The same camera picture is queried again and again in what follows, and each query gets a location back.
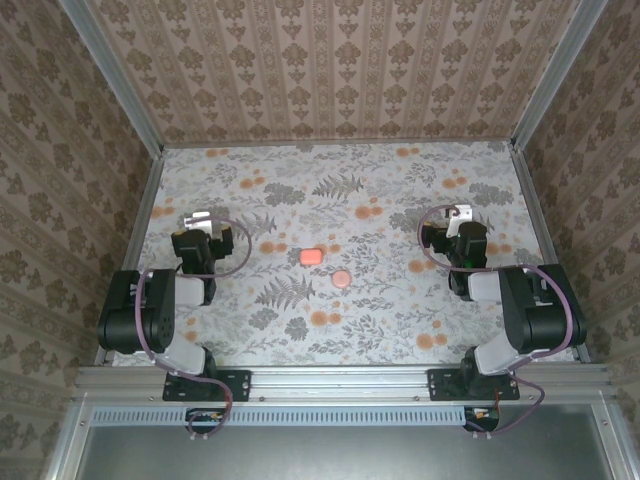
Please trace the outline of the black connector box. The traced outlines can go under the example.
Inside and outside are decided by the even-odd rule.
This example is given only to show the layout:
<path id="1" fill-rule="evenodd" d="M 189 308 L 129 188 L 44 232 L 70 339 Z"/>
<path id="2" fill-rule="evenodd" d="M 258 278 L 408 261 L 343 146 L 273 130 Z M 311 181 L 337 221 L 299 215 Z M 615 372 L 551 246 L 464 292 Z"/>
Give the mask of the black connector box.
<path id="1" fill-rule="evenodd" d="M 208 438 L 225 421 L 226 414 L 225 408 L 188 409 L 185 413 L 185 428 L 192 438 Z"/>
<path id="2" fill-rule="evenodd" d="M 500 413 L 497 407 L 465 407 L 464 419 L 463 428 L 466 431 L 472 433 L 493 432 L 498 427 Z"/>

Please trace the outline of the grey metal panel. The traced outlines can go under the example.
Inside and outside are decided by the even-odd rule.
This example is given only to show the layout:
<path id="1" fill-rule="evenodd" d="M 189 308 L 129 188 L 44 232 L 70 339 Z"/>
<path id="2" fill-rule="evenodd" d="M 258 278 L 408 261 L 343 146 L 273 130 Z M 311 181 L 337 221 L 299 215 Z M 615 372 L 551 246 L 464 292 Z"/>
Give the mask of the grey metal panel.
<path id="1" fill-rule="evenodd" d="M 490 440 L 451 427 L 97 428 L 78 480 L 613 480 L 590 426 Z"/>

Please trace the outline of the aluminium corner post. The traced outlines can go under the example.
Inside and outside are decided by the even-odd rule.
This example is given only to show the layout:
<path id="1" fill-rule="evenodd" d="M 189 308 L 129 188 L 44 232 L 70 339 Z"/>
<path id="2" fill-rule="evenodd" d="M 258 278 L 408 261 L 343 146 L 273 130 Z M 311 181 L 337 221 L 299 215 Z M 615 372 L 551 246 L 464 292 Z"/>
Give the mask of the aluminium corner post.
<path id="1" fill-rule="evenodd" d="M 522 152 L 531 139 L 607 3 L 608 0 L 579 1 L 511 135 L 511 143 L 516 151 Z"/>
<path id="2" fill-rule="evenodd" d="M 122 62 L 118 59 L 106 34 L 99 26 L 88 1 L 60 0 L 60 3 L 151 159 L 157 161 L 161 158 L 164 141 L 144 108 L 134 84 L 128 78 Z"/>

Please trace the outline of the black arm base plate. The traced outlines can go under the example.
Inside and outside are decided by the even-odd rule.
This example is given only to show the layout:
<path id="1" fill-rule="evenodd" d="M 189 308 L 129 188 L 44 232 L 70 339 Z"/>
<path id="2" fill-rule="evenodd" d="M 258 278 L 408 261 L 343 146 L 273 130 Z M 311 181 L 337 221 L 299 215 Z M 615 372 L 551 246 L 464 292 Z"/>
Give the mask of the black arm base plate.
<path id="1" fill-rule="evenodd" d="M 217 380 L 229 388 L 234 402 L 247 402 L 251 376 L 250 370 L 220 370 Z M 196 382 L 167 374 L 162 399 L 166 402 L 222 402 L 225 393 L 220 386 L 208 382 Z"/>
<path id="2" fill-rule="evenodd" d="M 472 374 L 469 379 L 459 369 L 427 371 L 430 399 L 433 401 L 519 400 L 516 381 L 509 375 L 484 376 Z"/>

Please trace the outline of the aluminium front beam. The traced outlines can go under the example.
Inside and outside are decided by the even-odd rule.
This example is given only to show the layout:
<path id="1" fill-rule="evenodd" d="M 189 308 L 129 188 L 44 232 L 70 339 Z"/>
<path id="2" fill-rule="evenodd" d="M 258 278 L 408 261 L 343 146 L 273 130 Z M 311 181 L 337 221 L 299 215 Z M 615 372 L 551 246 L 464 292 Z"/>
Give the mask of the aluminium front beam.
<path id="1" fill-rule="evenodd" d="M 428 404 L 428 372 L 445 365 L 250 366 L 249 405 Z M 615 398 L 607 368 L 583 363 L 532 363 L 518 371 L 520 398 L 537 397 L 531 382 L 546 392 L 547 404 L 591 404 Z M 76 379 L 72 400 L 94 405 L 153 405 L 162 402 L 165 374 L 151 367 L 88 367 Z"/>

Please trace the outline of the thin aluminium back rail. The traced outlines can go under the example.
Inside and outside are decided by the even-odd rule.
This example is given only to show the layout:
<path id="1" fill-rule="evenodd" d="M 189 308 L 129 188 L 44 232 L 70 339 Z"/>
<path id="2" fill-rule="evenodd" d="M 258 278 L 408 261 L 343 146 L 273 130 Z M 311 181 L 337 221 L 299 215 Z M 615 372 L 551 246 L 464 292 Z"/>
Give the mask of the thin aluminium back rail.
<path id="1" fill-rule="evenodd" d="M 311 139 L 311 140 L 271 140 L 271 141 L 235 141 L 235 142 L 191 142 L 191 143 L 165 143 L 163 150 L 167 149 L 191 149 L 191 148 L 235 148 L 235 147 L 267 147 L 267 146 L 319 146 L 319 145 L 358 145 L 358 144 L 433 144 L 433 143 L 476 143 L 476 142 L 503 142 L 512 144 L 508 137 L 489 138 L 384 138 L 384 139 Z"/>

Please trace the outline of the aluminium side rail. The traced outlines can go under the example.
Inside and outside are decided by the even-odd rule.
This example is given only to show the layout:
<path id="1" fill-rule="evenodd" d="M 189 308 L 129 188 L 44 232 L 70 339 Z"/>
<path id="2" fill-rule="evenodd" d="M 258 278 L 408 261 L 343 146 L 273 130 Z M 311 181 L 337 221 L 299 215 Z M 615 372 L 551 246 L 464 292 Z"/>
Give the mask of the aluminium side rail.
<path id="1" fill-rule="evenodd" d="M 545 263 L 558 263 L 558 256 L 547 227 L 531 174 L 526 164 L 524 154 L 517 147 L 508 143 L 514 170 L 518 178 L 520 189 L 524 197 L 531 224 L 537 239 L 540 256 Z"/>
<path id="2" fill-rule="evenodd" d="M 160 155 L 151 163 L 149 177 L 145 184 L 141 203 L 133 224 L 131 237 L 124 256 L 121 270 L 136 270 L 139 264 L 145 235 L 151 219 L 155 198 L 160 187 L 165 158 Z"/>

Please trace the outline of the aluminium lower frame bar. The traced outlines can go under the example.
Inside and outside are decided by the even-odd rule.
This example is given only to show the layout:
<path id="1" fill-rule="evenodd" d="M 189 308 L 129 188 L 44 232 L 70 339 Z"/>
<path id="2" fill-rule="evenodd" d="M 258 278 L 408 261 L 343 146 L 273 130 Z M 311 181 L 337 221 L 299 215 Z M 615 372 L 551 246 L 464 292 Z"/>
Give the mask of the aluminium lower frame bar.
<path id="1" fill-rule="evenodd" d="M 91 430 L 93 410 L 86 401 L 70 404 L 45 480 L 76 480 Z"/>
<path id="2" fill-rule="evenodd" d="M 601 400 L 592 411 L 613 480 L 640 480 L 640 458 L 620 407 Z"/>

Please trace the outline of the floral printed tablecloth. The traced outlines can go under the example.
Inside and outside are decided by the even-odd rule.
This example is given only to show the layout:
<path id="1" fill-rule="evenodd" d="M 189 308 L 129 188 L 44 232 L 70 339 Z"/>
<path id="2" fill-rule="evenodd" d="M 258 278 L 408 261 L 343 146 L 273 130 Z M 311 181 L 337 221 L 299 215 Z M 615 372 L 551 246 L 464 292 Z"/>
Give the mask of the floral printed tablecloth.
<path id="1" fill-rule="evenodd" d="M 139 266 L 171 268 L 170 236 L 197 211 L 236 222 L 207 307 L 176 329 L 222 365 L 455 363 L 501 329 L 490 302 L 448 287 L 417 241 L 421 217 L 466 203 L 488 230 L 492 266 L 540 250 L 505 142 L 170 149 Z M 302 249 L 323 262 L 302 266 Z M 345 289 L 335 271 L 352 277 Z"/>

